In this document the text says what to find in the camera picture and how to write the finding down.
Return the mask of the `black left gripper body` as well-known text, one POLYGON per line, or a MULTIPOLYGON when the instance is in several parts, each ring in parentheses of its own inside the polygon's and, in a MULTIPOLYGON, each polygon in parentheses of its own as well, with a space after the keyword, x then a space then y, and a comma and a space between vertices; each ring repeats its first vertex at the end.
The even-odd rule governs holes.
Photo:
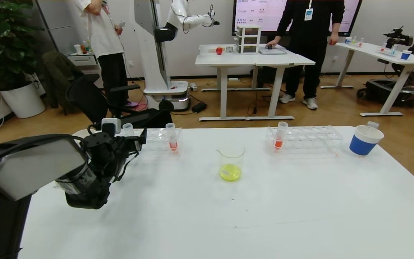
POLYGON ((137 136, 123 137, 123 151, 141 151, 142 139, 137 136))

